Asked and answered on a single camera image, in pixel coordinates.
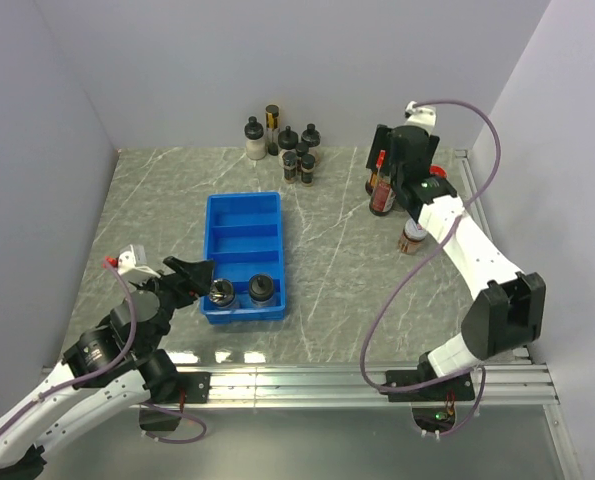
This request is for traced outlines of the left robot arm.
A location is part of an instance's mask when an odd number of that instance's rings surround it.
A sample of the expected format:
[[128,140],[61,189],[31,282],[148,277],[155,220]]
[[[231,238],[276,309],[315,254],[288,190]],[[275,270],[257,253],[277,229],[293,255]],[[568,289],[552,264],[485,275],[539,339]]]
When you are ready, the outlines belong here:
[[175,312],[209,293],[215,263],[169,256],[164,264],[167,274],[128,251],[105,259],[125,299],[0,417],[0,479],[37,478],[59,449],[134,405],[171,401],[178,404],[171,415],[182,418],[184,402],[206,402],[209,374],[184,378],[159,344]]

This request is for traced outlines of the blue divided plastic bin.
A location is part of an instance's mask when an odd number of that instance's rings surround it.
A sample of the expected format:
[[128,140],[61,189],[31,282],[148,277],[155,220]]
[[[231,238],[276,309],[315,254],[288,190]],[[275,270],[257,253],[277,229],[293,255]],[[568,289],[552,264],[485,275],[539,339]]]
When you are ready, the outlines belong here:
[[[274,191],[214,194],[206,206],[204,255],[215,262],[213,278],[230,280],[239,306],[216,308],[207,297],[201,313],[212,325],[279,321],[287,310],[281,196]],[[248,282],[258,273],[272,277],[275,305],[255,307]]]

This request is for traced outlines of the knob lid jar white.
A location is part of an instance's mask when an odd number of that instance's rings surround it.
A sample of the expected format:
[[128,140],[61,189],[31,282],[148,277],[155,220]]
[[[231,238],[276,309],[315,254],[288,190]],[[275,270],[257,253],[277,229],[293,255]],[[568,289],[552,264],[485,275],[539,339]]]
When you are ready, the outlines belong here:
[[248,295],[257,308],[275,305],[275,285],[271,276],[263,273],[253,275],[248,282]]

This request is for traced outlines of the shaker jar white powder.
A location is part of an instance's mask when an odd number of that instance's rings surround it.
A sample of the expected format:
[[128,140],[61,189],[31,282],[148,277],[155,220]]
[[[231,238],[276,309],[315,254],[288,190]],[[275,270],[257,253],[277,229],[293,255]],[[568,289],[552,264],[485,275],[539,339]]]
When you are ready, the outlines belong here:
[[208,299],[218,309],[233,310],[239,306],[235,287],[225,278],[218,278],[212,282]]

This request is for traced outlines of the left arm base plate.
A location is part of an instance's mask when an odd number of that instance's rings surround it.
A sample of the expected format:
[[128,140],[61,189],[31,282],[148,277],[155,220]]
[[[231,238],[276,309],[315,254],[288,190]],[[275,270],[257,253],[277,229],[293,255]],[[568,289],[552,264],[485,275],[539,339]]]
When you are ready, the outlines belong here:
[[207,371],[179,373],[175,399],[180,405],[206,404],[210,387],[211,374]]

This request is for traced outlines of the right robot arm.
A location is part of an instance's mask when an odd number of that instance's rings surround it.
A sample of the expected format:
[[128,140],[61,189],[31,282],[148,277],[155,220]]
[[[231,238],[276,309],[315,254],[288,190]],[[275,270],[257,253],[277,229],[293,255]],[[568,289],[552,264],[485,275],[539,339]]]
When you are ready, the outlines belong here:
[[422,391],[439,399],[458,378],[500,353],[525,346],[541,335],[546,284],[508,260],[467,211],[448,179],[431,171],[439,139],[425,128],[380,125],[368,167],[384,173],[397,203],[437,242],[461,274],[473,303],[458,334],[423,354],[414,383],[382,384],[378,391]]

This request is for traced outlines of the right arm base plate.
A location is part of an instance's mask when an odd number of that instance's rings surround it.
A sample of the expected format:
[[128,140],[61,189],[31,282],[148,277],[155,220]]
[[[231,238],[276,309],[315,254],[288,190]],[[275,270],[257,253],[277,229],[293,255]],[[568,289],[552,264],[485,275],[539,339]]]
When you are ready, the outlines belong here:
[[385,392],[388,401],[397,402],[441,402],[472,401],[476,398],[473,380],[470,373],[423,388],[411,389],[420,383],[420,373],[414,370],[387,370],[383,387],[391,389],[407,388],[406,392]]

